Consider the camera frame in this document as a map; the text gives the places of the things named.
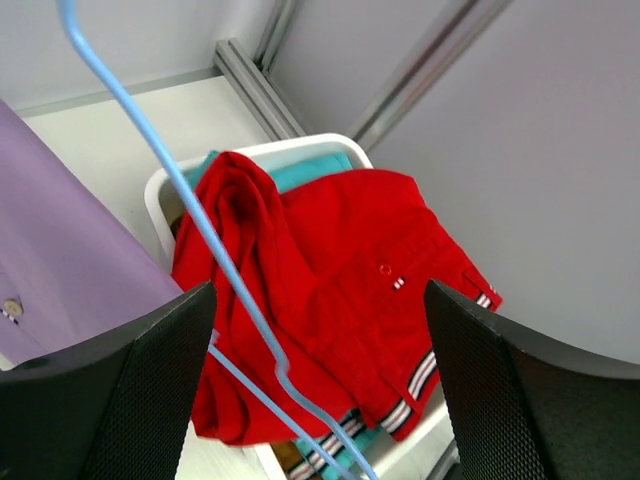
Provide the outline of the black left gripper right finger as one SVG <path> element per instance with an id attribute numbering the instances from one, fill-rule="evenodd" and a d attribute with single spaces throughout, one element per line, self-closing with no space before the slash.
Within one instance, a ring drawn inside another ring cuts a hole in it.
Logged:
<path id="1" fill-rule="evenodd" d="M 424 303 L 456 479 L 636 479 L 639 366 L 561 342 L 442 282 Z"/>

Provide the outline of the blue hanger of lilac trousers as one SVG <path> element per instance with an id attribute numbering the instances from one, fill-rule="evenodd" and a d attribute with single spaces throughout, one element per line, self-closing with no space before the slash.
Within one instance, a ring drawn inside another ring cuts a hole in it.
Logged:
<path id="1" fill-rule="evenodd" d="M 263 341 L 269 348 L 275 360 L 274 375 L 283 390 L 299 406 L 324 423 L 325 426 L 327 426 L 330 431 L 336 435 L 342 445 L 352 454 L 354 460 L 361 467 L 363 473 L 365 473 L 368 478 L 375 479 L 377 474 L 374 469 L 365 459 L 360 450 L 356 448 L 350 436 L 344 431 L 339 423 L 325 410 L 321 409 L 305 397 L 289 379 L 289 359 L 278 342 L 275 334 L 269 327 L 254 297 L 241 278 L 228 254 L 228 251 L 224 247 L 215 228 L 211 224 L 208 215 L 204 211 L 199 200 L 196 198 L 186 178 L 181 173 L 173 155 L 154 126 L 151 124 L 144 112 L 139 108 L 134 98 L 129 94 L 111 70 L 104 64 L 102 59 L 96 54 L 89 41 L 81 32 L 76 15 L 76 3 L 74 1 L 58 1 L 56 3 L 56 9 L 62 28 L 75 52 L 112 94 L 167 173 L 176 192 L 182 199 L 188 213 L 196 224 L 198 231 L 205 240 L 223 273 L 227 277 L 227 280 L 233 287 L 236 295 L 241 300 L 241 303 L 249 314 Z"/>

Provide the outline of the red trousers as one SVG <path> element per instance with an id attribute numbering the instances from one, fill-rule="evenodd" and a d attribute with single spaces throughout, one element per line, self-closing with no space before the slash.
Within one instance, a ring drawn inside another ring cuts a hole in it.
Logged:
<path id="1" fill-rule="evenodd" d="M 354 169 L 280 193 L 251 159 L 221 153 L 195 191 L 285 351 L 294 386 L 337 421 L 358 410 L 395 440 L 416 428 L 438 381 L 423 296 L 441 281 L 495 311 L 502 298 L 426 206 L 412 177 Z M 172 277 L 211 280 L 215 346 L 314 437 L 275 360 L 187 214 Z M 192 411 L 198 436 L 245 446 L 297 437 L 215 358 Z"/>

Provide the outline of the aluminium right frame post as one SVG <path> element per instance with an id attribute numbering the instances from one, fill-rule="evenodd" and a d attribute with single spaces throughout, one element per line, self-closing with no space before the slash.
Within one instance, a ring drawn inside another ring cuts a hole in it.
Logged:
<path id="1" fill-rule="evenodd" d="M 505 1 L 277 1 L 254 53 L 215 63 L 271 140 L 379 144 L 506 9 Z"/>

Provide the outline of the brown trousers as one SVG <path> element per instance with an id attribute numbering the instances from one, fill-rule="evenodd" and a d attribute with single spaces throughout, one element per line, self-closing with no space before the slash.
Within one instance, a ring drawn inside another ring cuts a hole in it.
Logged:
<path id="1" fill-rule="evenodd" d="M 177 237 L 183 213 L 173 220 L 170 224 L 170 230 L 174 238 Z M 295 464 L 302 460 L 302 456 L 296 449 L 293 442 L 275 443 L 270 445 L 270 449 L 280 464 L 281 469 L 287 473 L 292 470 Z"/>

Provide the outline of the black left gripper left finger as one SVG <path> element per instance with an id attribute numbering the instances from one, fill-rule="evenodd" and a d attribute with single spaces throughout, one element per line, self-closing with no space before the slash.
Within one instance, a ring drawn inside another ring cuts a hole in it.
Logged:
<path id="1" fill-rule="evenodd" d="M 215 311 L 206 282 L 2 372 L 2 478 L 174 478 Z"/>

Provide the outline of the white plastic basket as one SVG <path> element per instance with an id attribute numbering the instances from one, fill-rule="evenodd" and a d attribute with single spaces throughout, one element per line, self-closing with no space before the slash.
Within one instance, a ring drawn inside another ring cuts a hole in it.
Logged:
<path id="1" fill-rule="evenodd" d="M 372 166 L 359 145 L 339 134 L 264 143 L 241 148 L 239 152 L 268 172 L 308 158 L 339 152 L 345 154 L 355 168 Z M 169 269 L 175 248 L 170 224 L 182 214 L 184 206 L 163 169 L 157 170 L 147 182 L 144 201 L 160 246 L 159 263 Z M 365 457 L 380 479 L 442 478 L 457 459 L 442 391 L 435 390 L 422 420 L 405 440 L 396 442 L 383 434 L 365 452 Z"/>

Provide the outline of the teal trousers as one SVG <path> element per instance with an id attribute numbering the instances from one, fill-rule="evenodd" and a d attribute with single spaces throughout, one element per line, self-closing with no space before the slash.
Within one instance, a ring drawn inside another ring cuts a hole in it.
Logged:
<path id="1" fill-rule="evenodd" d="M 186 171 L 185 177 L 193 190 L 196 189 L 218 155 L 219 152 L 213 150 L 204 160 L 199 160 L 195 167 Z M 331 153 L 324 156 L 296 160 L 290 166 L 268 169 L 268 172 L 278 190 L 284 193 L 318 178 L 352 170 L 353 168 L 352 162 L 345 153 Z M 341 420 L 341 426 L 351 436 L 352 442 L 362 453 L 382 434 L 379 427 L 374 429 L 367 428 L 355 410 L 346 414 Z M 330 440 L 329 435 L 316 439 L 328 453 L 332 454 L 341 467 L 345 470 L 350 469 L 355 464 L 352 454 L 341 444 L 330 447 Z M 286 473 L 289 479 L 341 478 L 340 472 L 330 464 L 327 464 L 324 458 L 318 456 L 306 440 L 296 439 L 293 443 L 302 456 L 302 460 L 297 462 L 293 469 Z"/>

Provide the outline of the lilac trousers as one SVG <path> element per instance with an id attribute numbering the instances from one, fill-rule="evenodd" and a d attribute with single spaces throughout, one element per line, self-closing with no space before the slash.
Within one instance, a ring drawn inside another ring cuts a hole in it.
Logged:
<path id="1" fill-rule="evenodd" d="M 12 364 L 142 317 L 182 293 L 111 212 L 1 106 L 1 353 Z"/>

